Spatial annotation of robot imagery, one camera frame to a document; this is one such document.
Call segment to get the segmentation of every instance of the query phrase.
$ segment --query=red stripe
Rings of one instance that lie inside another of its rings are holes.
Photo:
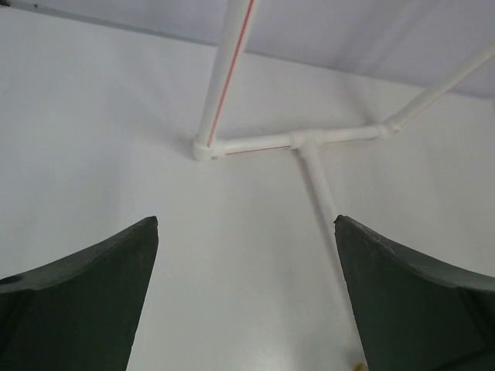
[[[229,87],[230,78],[232,77],[232,72],[234,71],[234,66],[241,50],[242,39],[246,32],[246,27],[248,25],[249,16],[251,15],[251,10],[253,8],[254,0],[249,1],[249,6],[247,7],[246,16],[244,18],[244,23],[242,24],[241,34],[239,35],[239,40],[237,41],[237,46],[235,48],[234,56],[232,57],[232,62],[230,63],[229,73],[227,75],[227,80],[225,81],[224,91],[222,91],[222,97],[220,98],[220,103],[218,104],[217,113],[215,114],[215,119],[213,120],[213,126],[211,127],[210,137],[208,138],[208,147],[211,147],[211,142],[213,141],[213,136],[215,135],[215,129],[217,128],[218,118],[220,117],[220,112],[222,111],[222,106],[224,105],[225,96],[227,95],[227,89]]]
[[[237,155],[239,153],[267,151],[268,149],[281,149],[281,148],[291,148],[291,146],[290,145],[283,145],[281,147],[271,147],[271,148],[262,148],[262,149],[251,149],[250,151],[231,152],[231,153],[227,153],[227,155]]]

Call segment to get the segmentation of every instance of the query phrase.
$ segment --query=white wall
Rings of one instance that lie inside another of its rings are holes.
[[[189,155],[213,48],[14,10],[0,12],[0,34],[0,276],[157,215],[128,369],[344,370],[360,359],[297,158]],[[417,91],[248,56],[220,135],[378,120]],[[337,205],[495,274],[493,119],[489,102],[451,96],[390,141],[323,150]]]

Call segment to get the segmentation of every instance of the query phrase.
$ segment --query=white pvc pipe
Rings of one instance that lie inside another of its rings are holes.
[[[318,144],[315,142],[305,143],[300,149],[299,154],[306,164],[309,180],[315,191],[316,201],[322,213],[323,221],[328,229],[329,235],[333,235],[333,222],[337,219],[339,213],[328,181],[326,180],[325,171],[318,155]]]
[[[416,115],[435,103],[441,96],[451,90],[455,85],[468,77],[495,56],[495,43],[488,46],[481,53],[476,54],[465,62],[459,69],[453,71],[444,80],[425,89],[415,99],[405,105],[399,112],[392,114],[384,122],[384,126],[392,131],[401,130]]]
[[[234,68],[244,51],[260,0],[230,0],[208,86],[196,144],[211,147]]]
[[[262,135],[251,138],[238,138],[217,142],[216,155],[232,155],[237,153],[263,151],[276,148],[300,148],[307,141],[318,145],[337,141],[356,141],[375,139],[384,133],[381,126],[370,125],[357,128],[297,130],[285,134]]]
[[[347,285],[343,278],[343,271],[340,265],[339,253],[336,248],[334,237],[335,224],[333,222],[338,217],[339,211],[336,207],[332,193],[330,192],[330,187],[326,179],[325,171],[319,158],[318,144],[314,141],[308,141],[304,143],[299,149],[299,154],[301,155],[301,158],[306,165],[309,181],[311,182],[316,198],[316,203],[318,204],[319,211],[321,212],[321,216],[323,218],[323,225],[326,229],[326,234],[331,239],[332,246],[329,246],[331,254],[330,258],[332,260],[331,263],[333,266],[334,277],[340,289],[342,306],[346,311],[347,321],[353,327],[356,337],[357,339],[359,339],[349,294],[347,292]]]

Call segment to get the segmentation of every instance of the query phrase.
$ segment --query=pvc pipe frame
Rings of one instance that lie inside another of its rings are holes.
[[[241,57],[254,14],[261,0],[230,0],[224,18],[222,39],[217,50],[213,72],[208,86],[207,98],[201,117],[200,132],[193,143],[193,154],[197,160],[211,160],[225,155],[264,151],[268,149],[299,149],[307,141],[323,145],[337,141],[356,141],[385,138],[400,131],[424,109],[434,104],[456,84],[479,69],[495,56],[495,43],[476,54],[443,81],[423,90],[399,112],[392,114],[381,124],[358,128],[328,130],[290,131],[284,134],[265,135],[252,138],[220,140],[215,133],[235,66]]]
[[[212,147],[234,68],[246,46],[258,3],[259,0],[230,0],[227,4],[220,45],[213,63],[201,117],[200,132],[196,138],[199,146]]]

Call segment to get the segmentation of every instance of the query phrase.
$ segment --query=pipe fitting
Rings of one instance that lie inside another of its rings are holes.
[[[394,122],[393,120],[386,120],[383,124],[377,125],[378,137],[389,138],[393,134],[402,130],[402,126]]]
[[[319,130],[294,130],[288,133],[291,140],[291,149],[301,148],[306,142],[313,141],[319,143]]]
[[[210,147],[199,143],[197,139],[193,142],[193,156],[197,161],[216,160],[225,156],[224,143],[217,139]]]

